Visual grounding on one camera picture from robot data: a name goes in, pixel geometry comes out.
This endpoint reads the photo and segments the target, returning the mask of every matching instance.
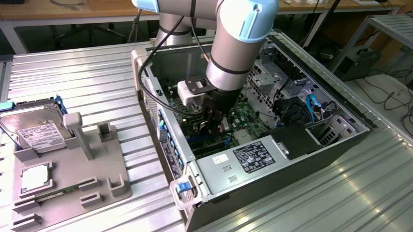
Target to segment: workbench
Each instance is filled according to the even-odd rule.
[[[198,231],[412,231],[413,139],[304,49],[282,33],[273,34],[377,128],[328,168]],[[134,45],[16,55],[12,62],[0,63],[6,83],[0,101],[28,101],[59,93],[68,111],[82,113],[86,131],[111,122],[131,180],[131,198],[43,231],[185,231],[137,100],[130,59]],[[8,231],[15,157],[7,136],[0,143],[0,228]]]
[[[316,13],[320,17],[316,21],[313,30],[306,39],[305,46],[309,45],[314,34],[321,26],[328,11],[333,5],[333,0],[329,3],[320,4]],[[398,9],[404,6],[401,0],[390,0],[393,4],[392,14],[396,14]],[[310,14],[316,5],[309,3],[292,2],[290,4],[280,0],[280,15]],[[27,49],[24,43],[19,38],[15,28],[27,26],[46,26],[46,25],[67,25],[67,24],[88,24],[88,23],[108,23],[108,22],[131,22],[138,14],[138,9],[122,10],[99,10],[94,11],[88,5],[79,6],[79,10],[71,10],[67,7],[54,5],[48,0],[27,0],[24,4],[10,4],[0,6],[0,29],[6,38],[14,48],[16,54],[26,54]],[[384,6],[377,5],[358,5],[352,0],[341,0],[334,12],[361,12],[361,11],[382,11]],[[143,11],[141,20],[158,20],[159,16],[153,12]]]

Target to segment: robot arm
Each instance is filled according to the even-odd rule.
[[[206,69],[206,83],[213,88],[206,92],[203,107],[209,121],[221,121],[235,104],[265,37],[273,29],[278,0],[132,0],[132,2],[138,8],[161,13],[157,42],[162,41],[181,16],[186,16],[166,45],[191,43],[193,18],[197,27],[217,28]]]

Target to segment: hard drive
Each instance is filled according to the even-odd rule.
[[[72,132],[63,126],[60,108],[55,100],[40,100],[12,105],[0,113],[0,127],[19,149],[44,153],[66,147],[64,140],[72,138]]]

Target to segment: light blue joint cap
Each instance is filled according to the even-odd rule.
[[[131,0],[131,2],[139,9],[159,13],[158,0]]]
[[[245,43],[265,39],[273,29],[278,0],[225,0],[221,23],[227,33]]]

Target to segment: warning label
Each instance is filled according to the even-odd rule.
[[[43,149],[64,143],[55,123],[22,129],[18,133],[34,149]]]
[[[234,154],[246,173],[253,173],[261,168],[276,163],[262,142],[257,142],[234,150]]]

